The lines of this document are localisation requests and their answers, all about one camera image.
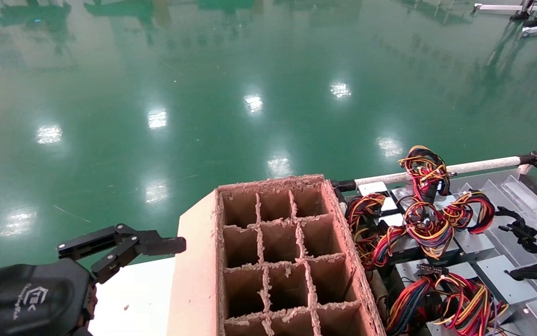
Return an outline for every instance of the black connector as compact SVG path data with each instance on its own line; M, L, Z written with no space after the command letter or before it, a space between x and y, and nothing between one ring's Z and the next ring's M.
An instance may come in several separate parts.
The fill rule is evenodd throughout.
M419 276L427 276L430 274L435 275L448 275L449 274L449 268L441 267L441 266L433 266L429 264L418 264L418 275Z

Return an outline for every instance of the black cable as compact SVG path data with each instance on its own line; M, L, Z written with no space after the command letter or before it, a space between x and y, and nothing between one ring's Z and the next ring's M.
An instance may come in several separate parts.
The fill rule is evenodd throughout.
M537 230L526 225L524 218L518 215L515 211L511 211L503 206L497 206L497 209L499 210L495 212L495 216L508 216L515 219L513 223L507 224L505 227L499 226L499 228L505 232L512 232L518 239L518 244L520 244L524 250L529 253L537 253Z

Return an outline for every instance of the colorful cables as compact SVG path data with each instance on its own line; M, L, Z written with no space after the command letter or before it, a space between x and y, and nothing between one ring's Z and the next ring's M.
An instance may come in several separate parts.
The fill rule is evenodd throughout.
M476 225L467 227L474 213L471 204L479 204L480 212L476 219ZM442 210L447 222L461 231L467 228L471 234L480 234L486 231L495 217L495 206L490 202L488 197L479 190L470 190L463 194L452 204L449 204Z
M484 336L490 328L497 328L497 317L508 308L502 302L495 304L485 285L457 274L442 275L434 287L446 295L442 317L435 324L452 329L459 336Z
M433 281L430 277L422 277L420 280L409 284L399 294L389 313L386 322L387 336L397 336L407 332L411 319L418 308L418 303L433 289Z
M407 234L428 257L439 259L452 241L453 227L430 203L418 201L410 205L403 221Z
M422 201L432 203L441 184L440 195L449 194L449 176L445 161L424 146L414 146L399 164L411 176L414 195Z
M379 239L372 254L372 262L368 263L367 270L382 267L387 264L388 257L393 255L392 249L399 242L399 239L406 234L403 227L389 227L387 233Z
M347 223L356 244L356 251L358 251L360 261L367 270L372 268L373 250L375 249L378 235L374 232L375 227L372 225L368 224L367 227L360 229L360 222L364 216L372 219L372 217L379 215L384 199L385 196L378 193L358 196L352 198L347 206Z
M377 217L384 203L385 196L378 193L356 196L347 205L346 218L352 232L358 231L360 219L364 215Z

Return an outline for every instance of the logo on robot arm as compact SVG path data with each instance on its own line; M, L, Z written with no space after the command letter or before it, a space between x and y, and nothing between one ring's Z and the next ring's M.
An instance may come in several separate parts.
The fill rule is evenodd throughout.
M15 308L13 309L13 320L19 318L22 306L28 306L28 311L34 311L36 310L36 305L43 304L44 300L46 300L48 289L38 286L28 291L30 287L32 287L31 283L26 284L17 296L17 302L15 302Z
M36 304L42 304L46 299L46 293L48 292L48 289L40 286L30 289L26 292L26 295L23 298L23 305L30 305L28 311L36 310Z

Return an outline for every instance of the cardboard compartment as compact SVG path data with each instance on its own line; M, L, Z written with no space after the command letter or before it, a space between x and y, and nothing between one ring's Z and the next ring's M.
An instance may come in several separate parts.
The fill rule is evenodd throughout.
M322 336L367 336L360 305L354 307L318 310Z
M260 197L260 220L274 221L291 217L290 196L287 190L277 194L258 193Z
M318 303L352 302L358 299L352 287L354 279L347 273L343 255L337 259L310 260L309 264Z
M241 230L238 228L224 228L225 265L229 268L245 264L256 264L258 257L258 232L254 229Z
M318 216L327 213L322 191L318 187L294 190L296 217Z
M248 320L247 325L225 322L226 336L266 336L262 317Z
M226 318L258 313L264 310L260 296L262 269L224 272L227 301Z
M275 332L275 336L313 336L312 318L309 311L298 313L294 317L283 321L276 318L271 320L271 329Z
M225 225L247 228L256 223L256 193L223 192L222 201Z
M332 215L324 215L309 221L303 221L304 247L312 257L341 253L339 241L335 236Z
M268 290L271 311L308 306L308 286L303 265L269 268L268 284L271 286Z
M264 262L296 261L300 248L296 244L296 226L293 224L261 224Z

